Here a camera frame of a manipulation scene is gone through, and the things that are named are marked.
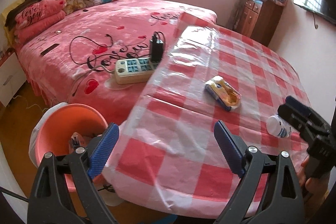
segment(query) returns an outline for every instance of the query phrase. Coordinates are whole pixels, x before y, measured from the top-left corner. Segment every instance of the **checkered tablecloth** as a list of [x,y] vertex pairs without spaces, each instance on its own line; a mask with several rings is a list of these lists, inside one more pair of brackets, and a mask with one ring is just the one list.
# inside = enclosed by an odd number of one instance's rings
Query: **checkered tablecloth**
[[[310,103],[298,75],[283,58],[238,33],[195,20],[203,27],[187,27],[157,68],[121,127],[103,175],[130,202],[216,218],[239,178],[216,143],[214,123],[223,120],[233,134],[264,153],[288,151],[298,170],[307,145],[297,133],[290,138],[269,135],[266,120],[288,95]],[[205,82],[215,75],[241,94],[241,107],[234,112],[223,110],[204,91]],[[250,213],[258,206],[265,182],[263,176]]]

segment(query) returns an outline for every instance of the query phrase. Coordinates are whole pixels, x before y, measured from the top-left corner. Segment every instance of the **cabinet handle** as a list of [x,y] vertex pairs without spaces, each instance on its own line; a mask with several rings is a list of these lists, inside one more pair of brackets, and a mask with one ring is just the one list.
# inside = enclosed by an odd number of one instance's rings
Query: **cabinet handle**
[[13,78],[13,75],[9,75],[7,80],[3,83],[3,85],[7,85],[12,78]]

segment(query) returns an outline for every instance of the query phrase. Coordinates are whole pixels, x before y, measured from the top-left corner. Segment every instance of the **wooden floor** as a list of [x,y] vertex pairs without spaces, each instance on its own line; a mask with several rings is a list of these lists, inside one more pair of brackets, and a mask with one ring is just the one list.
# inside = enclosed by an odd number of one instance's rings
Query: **wooden floor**
[[[29,106],[38,104],[42,109],[46,107],[42,97],[36,97],[28,83],[21,87],[17,95],[25,97]],[[0,117],[0,142],[14,177],[25,195],[29,197],[37,171],[28,156],[29,140],[33,128],[42,117],[42,112],[37,106],[30,109],[26,109],[26,107],[26,100],[18,97],[11,100],[5,108]],[[85,216],[76,193],[71,197],[77,213]],[[120,224],[151,223],[166,216],[165,213],[129,202],[123,202],[116,207],[109,207],[109,209]]]

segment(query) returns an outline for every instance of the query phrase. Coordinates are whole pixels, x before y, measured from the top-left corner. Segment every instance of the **power strip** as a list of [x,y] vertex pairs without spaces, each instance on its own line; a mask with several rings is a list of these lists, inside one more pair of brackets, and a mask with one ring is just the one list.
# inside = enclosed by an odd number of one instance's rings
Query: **power strip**
[[149,58],[118,60],[115,63],[115,80],[119,85],[147,82],[158,64]]

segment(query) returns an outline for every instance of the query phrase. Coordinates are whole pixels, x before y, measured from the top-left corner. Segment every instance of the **person's hand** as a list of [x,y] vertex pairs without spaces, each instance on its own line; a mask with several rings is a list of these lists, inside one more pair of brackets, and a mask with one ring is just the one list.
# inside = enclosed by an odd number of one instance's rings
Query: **person's hand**
[[308,164],[309,156],[301,163],[301,169],[297,173],[300,186],[305,185],[306,190],[313,196],[305,203],[306,217],[310,218],[325,200],[325,194],[328,189],[330,173],[319,179],[310,178],[306,180],[305,167]]

